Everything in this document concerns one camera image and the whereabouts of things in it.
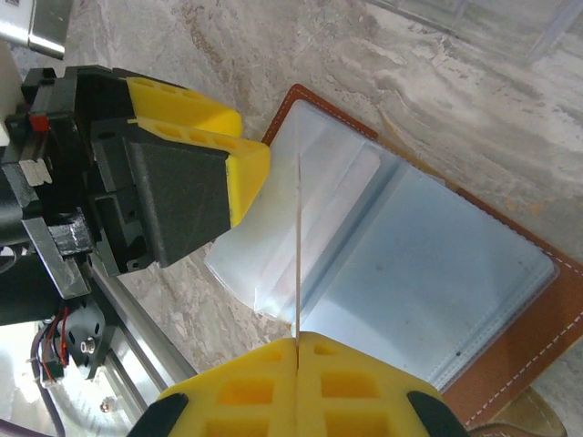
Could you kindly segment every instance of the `brown leather wallet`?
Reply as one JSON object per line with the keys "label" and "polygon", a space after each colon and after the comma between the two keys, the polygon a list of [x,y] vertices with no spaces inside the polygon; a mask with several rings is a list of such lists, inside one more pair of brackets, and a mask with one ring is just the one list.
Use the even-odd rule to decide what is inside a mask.
{"label": "brown leather wallet", "polygon": [[468,428],[487,423],[583,335],[583,266],[304,86],[291,87],[263,138],[265,144],[272,142],[296,100],[315,105],[425,173],[444,180],[454,192],[530,240],[555,261],[557,278],[444,393],[448,405]]}

